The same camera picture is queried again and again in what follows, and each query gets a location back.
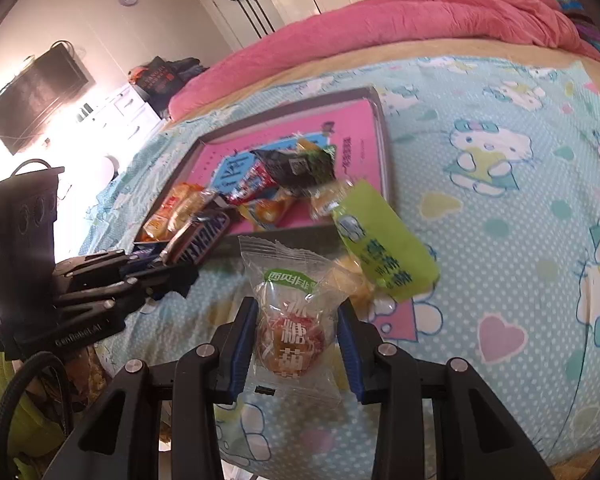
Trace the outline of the blue Oreo cookie pack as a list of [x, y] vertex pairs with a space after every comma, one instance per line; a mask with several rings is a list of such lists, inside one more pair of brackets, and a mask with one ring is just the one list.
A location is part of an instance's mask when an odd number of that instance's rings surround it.
[[128, 265], [132, 270], [145, 269], [160, 257], [166, 242], [138, 242], [129, 255]]

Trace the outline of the brown Snickers bar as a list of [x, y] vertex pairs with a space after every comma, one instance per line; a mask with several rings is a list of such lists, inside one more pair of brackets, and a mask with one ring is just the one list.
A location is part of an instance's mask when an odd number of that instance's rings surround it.
[[201, 217], [191, 218], [160, 252], [160, 260], [166, 266], [180, 263], [200, 266], [231, 224], [230, 216], [220, 210], [207, 211]]

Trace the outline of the orange biscuit pack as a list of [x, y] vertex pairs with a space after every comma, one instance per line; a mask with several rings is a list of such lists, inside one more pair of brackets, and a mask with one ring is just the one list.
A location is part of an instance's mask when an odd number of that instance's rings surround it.
[[141, 242], [158, 242], [165, 240], [168, 224], [177, 206], [196, 192], [204, 189], [199, 184], [181, 182], [172, 186], [159, 208], [149, 217], [140, 230]]

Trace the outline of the clear meat floss cake pack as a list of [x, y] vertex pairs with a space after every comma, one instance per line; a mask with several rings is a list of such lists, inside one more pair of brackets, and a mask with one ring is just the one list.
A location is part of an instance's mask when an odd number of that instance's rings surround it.
[[172, 212], [168, 222], [168, 233], [174, 235], [178, 232], [193, 218], [194, 214], [202, 211], [208, 203], [211, 203], [215, 196], [216, 191], [212, 188], [190, 192]]

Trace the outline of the clear candied hawthorn pack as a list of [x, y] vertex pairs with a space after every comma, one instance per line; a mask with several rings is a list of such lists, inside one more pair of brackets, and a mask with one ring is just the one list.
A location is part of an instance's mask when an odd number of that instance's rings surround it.
[[332, 260], [254, 236], [242, 236], [239, 248], [259, 306], [253, 390], [334, 408], [332, 352], [338, 308], [349, 298], [326, 281]]

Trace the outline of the yellow bread snack pack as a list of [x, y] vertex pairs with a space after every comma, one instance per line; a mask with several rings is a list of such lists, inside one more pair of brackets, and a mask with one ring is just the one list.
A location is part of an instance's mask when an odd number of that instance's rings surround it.
[[[320, 147], [317, 144], [310, 141], [305, 136], [300, 136], [296, 146], [294, 148], [287, 148], [287, 150], [309, 151], [317, 150], [318, 148]], [[242, 218], [250, 222], [255, 231], [266, 231], [278, 226], [279, 222], [286, 216], [287, 211], [294, 204], [295, 200], [296, 199], [291, 192], [288, 192], [277, 185], [276, 188], [270, 188], [263, 192], [255, 200], [250, 200], [250, 202], [236, 207], [238, 208], [238, 212], [242, 215]]]

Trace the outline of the red Alpenliebe candy pack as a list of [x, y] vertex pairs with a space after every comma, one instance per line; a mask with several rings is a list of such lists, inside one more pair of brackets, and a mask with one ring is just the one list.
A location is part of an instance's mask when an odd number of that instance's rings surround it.
[[263, 162], [256, 160], [236, 186], [228, 193], [227, 201], [234, 206], [255, 200], [270, 188], [276, 188], [277, 183], [268, 173]]

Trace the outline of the black green pea snack pack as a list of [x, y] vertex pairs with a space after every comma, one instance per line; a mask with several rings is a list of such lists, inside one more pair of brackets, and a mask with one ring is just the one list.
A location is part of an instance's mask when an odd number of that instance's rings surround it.
[[312, 188], [336, 180], [334, 155], [329, 150], [253, 150], [252, 154], [277, 185], [294, 196], [309, 196]]

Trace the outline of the small yellow cake pack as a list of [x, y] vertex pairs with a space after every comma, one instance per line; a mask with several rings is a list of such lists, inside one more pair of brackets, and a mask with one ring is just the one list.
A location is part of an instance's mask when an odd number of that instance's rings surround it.
[[312, 188], [310, 192], [310, 217], [314, 220], [328, 217], [330, 212], [348, 195], [353, 188], [349, 179], [332, 180]]

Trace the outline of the clear yellow pastry pack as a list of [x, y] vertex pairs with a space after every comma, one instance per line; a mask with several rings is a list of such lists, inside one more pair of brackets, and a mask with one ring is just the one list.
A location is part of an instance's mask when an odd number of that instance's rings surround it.
[[358, 260], [350, 255], [342, 255], [332, 260], [332, 268], [327, 274], [326, 281], [350, 299], [358, 318], [368, 319], [372, 310], [375, 286], [366, 278]]

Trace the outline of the green milk snack pack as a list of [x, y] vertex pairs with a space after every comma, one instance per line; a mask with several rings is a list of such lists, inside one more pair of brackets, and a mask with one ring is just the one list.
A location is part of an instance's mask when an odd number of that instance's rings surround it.
[[401, 302], [434, 288], [436, 260], [373, 185], [356, 181], [332, 220], [366, 278], [390, 297]]

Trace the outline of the dark cardboard tray box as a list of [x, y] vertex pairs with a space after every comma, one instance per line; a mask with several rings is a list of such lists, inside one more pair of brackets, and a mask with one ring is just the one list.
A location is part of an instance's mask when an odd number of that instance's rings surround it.
[[392, 202], [388, 127], [379, 92], [354, 88], [283, 104], [196, 140], [140, 225], [133, 250], [236, 256], [246, 236], [332, 252], [370, 218], [345, 206]]

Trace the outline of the black shopping bag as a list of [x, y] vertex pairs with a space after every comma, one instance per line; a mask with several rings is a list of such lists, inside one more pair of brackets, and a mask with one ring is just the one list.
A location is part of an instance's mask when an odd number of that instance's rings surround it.
[[168, 110], [171, 99], [185, 86], [174, 68], [160, 56], [136, 70], [134, 84], [146, 94], [148, 103], [158, 114]]

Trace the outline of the folded dark clothes pile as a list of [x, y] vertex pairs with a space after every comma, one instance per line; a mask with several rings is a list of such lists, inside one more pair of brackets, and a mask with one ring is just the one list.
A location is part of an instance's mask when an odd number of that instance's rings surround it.
[[198, 58], [183, 58], [182, 60], [171, 62], [170, 66], [183, 82], [189, 82], [207, 70], [207, 67], [203, 66]]

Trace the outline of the striped colourful pillow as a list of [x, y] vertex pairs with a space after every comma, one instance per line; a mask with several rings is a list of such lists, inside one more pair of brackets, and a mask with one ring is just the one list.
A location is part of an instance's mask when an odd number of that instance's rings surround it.
[[600, 52], [600, 28], [585, 11], [579, 0], [556, 0], [562, 13], [573, 22], [579, 36]]

